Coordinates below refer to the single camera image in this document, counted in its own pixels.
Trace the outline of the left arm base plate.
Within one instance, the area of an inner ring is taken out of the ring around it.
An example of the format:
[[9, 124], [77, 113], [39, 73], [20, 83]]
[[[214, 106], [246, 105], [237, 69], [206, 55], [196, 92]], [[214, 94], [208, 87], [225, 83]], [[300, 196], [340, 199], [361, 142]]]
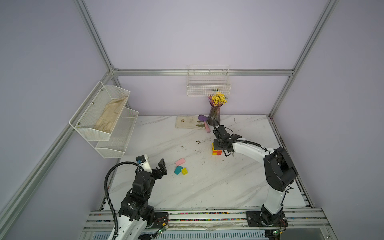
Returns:
[[154, 221], [150, 226], [150, 229], [160, 229], [168, 224], [169, 213], [167, 212], [155, 212]]

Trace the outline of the upper white mesh shelf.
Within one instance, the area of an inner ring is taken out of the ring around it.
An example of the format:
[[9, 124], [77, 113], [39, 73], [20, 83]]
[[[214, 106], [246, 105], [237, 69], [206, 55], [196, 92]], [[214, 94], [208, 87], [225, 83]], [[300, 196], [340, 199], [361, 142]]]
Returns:
[[69, 124], [86, 141], [108, 141], [112, 135], [94, 129], [99, 117], [102, 115], [105, 106], [113, 99], [129, 97], [130, 91], [117, 86], [105, 86], [99, 82], [94, 91], [89, 94], [90, 102], [84, 101], [77, 113], [71, 118]]

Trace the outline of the yellow arch wood block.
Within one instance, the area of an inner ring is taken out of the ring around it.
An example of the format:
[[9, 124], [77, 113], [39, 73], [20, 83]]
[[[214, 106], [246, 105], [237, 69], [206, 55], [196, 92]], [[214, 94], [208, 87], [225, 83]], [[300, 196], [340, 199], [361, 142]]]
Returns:
[[212, 155], [217, 155], [217, 151], [214, 148], [214, 144], [212, 144]]

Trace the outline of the purple glass vase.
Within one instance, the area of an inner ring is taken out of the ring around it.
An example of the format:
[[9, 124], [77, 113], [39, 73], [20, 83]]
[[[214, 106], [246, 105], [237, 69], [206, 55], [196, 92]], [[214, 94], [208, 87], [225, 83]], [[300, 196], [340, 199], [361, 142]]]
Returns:
[[221, 122], [221, 107], [222, 105], [215, 104], [210, 101], [211, 110], [208, 116], [208, 124], [212, 127], [218, 126]]

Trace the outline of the aluminium front rail frame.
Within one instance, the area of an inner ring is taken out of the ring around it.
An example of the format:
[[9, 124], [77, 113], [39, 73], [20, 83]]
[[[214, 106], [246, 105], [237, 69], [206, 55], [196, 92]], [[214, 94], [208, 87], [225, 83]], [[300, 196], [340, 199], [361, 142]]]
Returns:
[[221, 230], [251, 230], [266, 229], [320, 229], [327, 240], [336, 240], [326, 215], [322, 209], [302, 208], [284, 209], [283, 212], [288, 221], [287, 227], [249, 227], [246, 212], [251, 210], [223, 210], [223, 211], [170, 211], [168, 231], [221, 231]]

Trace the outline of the yellow artificial flowers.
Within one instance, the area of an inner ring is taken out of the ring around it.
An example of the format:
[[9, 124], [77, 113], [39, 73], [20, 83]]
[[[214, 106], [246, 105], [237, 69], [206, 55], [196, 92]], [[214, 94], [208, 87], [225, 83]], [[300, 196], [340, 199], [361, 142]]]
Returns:
[[217, 92], [213, 96], [210, 96], [209, 101], [213, 107], [221, 107], [228, 102], [227, 97], [221, 92]]

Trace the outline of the purple pink toy knife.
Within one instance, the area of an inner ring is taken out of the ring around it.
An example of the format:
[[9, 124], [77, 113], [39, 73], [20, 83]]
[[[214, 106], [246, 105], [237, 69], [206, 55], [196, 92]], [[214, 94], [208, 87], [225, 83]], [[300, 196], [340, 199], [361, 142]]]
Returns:
[[209, 126], [208, 126], [208, 118], [205, 115], [199, 115], [198, 119], [199, 119], [199, 121], [204, 123], [206, 132], [210, 133], [211, 130], [210, 130]]

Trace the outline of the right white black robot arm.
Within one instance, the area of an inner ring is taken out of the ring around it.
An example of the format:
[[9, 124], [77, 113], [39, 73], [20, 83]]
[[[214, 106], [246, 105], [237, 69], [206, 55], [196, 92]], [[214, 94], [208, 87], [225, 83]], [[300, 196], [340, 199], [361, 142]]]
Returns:
[[228, 128], [214, 120], [214, 147], [225, 152], [242, 154], [259, 163], [265, 170], [266, 181], [269, 185], [267, 198], [262, 205], [260, 216], [256, 218], [259, 225], [270, 227], [284, 220], [284, 200], [291, 184], [297, 178], [298, 172], [287, 150], [279, 147], [271, 149], [248, 141], [242, 136], [228, 133]]

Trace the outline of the beige cloth in shelf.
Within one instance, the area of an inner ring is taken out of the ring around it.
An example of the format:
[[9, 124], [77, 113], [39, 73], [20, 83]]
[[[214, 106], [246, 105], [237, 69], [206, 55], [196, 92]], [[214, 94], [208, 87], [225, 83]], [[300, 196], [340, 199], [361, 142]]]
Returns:
[[128, 97], [113, 99], [104, 108], [102, 115], [94, 125], [94, 129], [111, 134]]

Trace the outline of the lower white mesh shelf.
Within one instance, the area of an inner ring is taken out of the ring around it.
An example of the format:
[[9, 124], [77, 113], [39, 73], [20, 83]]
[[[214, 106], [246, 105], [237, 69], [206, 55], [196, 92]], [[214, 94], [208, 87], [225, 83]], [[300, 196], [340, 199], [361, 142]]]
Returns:
[[124, 156], [138, 115], [138, 111], [124, 108], [110, 139], [97, 142], [94, 148], [104, 159], [118, 159]]

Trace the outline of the teal wood block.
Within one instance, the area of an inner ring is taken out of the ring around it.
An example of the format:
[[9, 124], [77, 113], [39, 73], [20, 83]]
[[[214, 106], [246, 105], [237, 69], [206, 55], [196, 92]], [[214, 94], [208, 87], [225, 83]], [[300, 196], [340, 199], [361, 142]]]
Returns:
[[175, 173], [176, 175], [178, 175], [178, 174], [180, 174], [180, 173], [182, 172], [182, 169], [183, 169], [182, 166], [177, 166], [176, 169], [175, 169], [175, 171], [174, 171], [174, 173]]

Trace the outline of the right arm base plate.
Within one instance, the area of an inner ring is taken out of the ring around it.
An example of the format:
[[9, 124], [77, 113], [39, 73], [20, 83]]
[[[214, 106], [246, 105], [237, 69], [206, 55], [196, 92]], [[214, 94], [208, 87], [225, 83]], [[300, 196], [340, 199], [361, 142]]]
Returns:
[[287, 227], [288, 221], [283, 211], [272, 215], [268, 211], [248, 211], [246, 219], [249, 227]]

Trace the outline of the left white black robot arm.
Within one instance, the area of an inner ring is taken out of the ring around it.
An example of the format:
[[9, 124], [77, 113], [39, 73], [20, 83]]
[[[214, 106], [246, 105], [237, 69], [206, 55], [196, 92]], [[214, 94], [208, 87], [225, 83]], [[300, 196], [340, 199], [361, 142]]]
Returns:
[[[116, 212], [109, 195], [108, 182], [110, 174], [122, 165], [135, 166], [136, 175], [132, 188], [127, 192], [119, 211]], [[153, 240], [168, 229], [168, 216], [166, 215], [164, 222], [156, 232], [142, 233], [144, 229], [155, 223], [155, 210], [148, 202], [155, 180], [161, 179], [167, 173], [164, 159], [159, 161], [157, 168], [152, 169], [146, 155], [136, 157], [136, 162], [118, 163], [108, 171], [104, 181], [104, 191], [114, 221], [114, 228], [109, 236], [110, 240]]]

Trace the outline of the pink wood block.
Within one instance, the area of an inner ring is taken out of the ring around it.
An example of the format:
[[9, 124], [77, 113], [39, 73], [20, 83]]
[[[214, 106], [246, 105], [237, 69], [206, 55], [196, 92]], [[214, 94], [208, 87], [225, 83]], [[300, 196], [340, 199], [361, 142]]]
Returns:
[[181, 158], [179, 159], [178, 161], [175, 162], [176, 166], [181, 166], [182, 164], [184, 164], [186, 162], [186, 160], [184, 158]]

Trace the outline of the white mesh shelf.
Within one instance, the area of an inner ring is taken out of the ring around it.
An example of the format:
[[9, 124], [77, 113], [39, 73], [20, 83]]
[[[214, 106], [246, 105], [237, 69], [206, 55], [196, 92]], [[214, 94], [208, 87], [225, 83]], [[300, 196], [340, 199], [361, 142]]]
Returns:
[[99, 117], [102, 115], [105, 106], [113, 99], [129, 97], [130, 91], [117, 86], [105, 86], [99, 82], [94, 91], [89, 94], [90, 102], [84, 101], [77, 113], [71, 118], [69, 124], [86, 141], [108, 141], [112, 135], [94, 129]]
[[118, 159], [124, 156], [138, 115], [138, 111], [124, 108], [110, 139], [97, 142], [94, 148], [104, 159]]

